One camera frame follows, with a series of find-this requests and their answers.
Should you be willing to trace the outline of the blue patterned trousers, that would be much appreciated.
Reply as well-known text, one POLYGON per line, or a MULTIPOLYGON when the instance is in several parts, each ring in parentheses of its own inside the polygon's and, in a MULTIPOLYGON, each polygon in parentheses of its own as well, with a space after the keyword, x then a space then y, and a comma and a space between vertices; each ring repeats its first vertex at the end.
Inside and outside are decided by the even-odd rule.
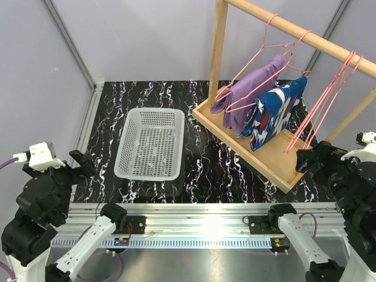
POLYGON ((300 103, 307 85, 302 76, 276 87, 254 100, 246 116, 242 135, 250 138, 250 149, 256 151, 284 130, 291 113, 300 103))

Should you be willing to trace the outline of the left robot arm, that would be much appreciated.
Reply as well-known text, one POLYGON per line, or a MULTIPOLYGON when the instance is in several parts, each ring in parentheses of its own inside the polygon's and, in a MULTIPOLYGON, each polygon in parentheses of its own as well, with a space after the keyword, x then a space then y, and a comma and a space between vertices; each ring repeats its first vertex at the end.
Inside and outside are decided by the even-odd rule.
POLYGON ((89 154, 78 150, 69 154, 78 167, 54 159, 46 149, 29 150, 14 158, 24 163, 22 170, 31 179, 16 198, 19 209, 1 236, 10 268, 8 281, 73 281, 102 241, 127 227, 126 209, 108 203, 64 256, 47 263, 56 229, 68 218, 72 187, 96 171, 89 154))

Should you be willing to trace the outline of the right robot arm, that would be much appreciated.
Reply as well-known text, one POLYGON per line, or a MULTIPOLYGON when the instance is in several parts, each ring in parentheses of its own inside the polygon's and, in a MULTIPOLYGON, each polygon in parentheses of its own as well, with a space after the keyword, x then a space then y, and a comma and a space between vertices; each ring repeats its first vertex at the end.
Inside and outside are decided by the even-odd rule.
POLYGON ((375 149, 362 142, 361 150, 348 152, 321 141, 311 149, 297 151, 297 172, 319 165, 314 181, 334 196, 335 222, 349 258, 341 267, 314 241, 291 204, 270 207, 267 227, 282 232, 305 268, 306 281, 375 281, 375 149))

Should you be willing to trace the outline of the purple trousers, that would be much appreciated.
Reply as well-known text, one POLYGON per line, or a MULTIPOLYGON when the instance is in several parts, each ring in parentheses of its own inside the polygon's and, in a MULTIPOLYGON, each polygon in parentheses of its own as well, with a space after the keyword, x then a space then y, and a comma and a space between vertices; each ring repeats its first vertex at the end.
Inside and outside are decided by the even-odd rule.
POLYGON ((251 109, 248 105, 261 94, 274 88, 278 78, 277 72, 285 65, 285 62, 283 54, 275 55, 266 65, 253 70, 230 89, 225 90, 220 99, 213 103, 210 109, 212 114, 225 111, 229 105, 235 103, 236 110, 225 112, 223 115, 223 127, 231 129, 235 137, 242 136, 246 116, 251 109))

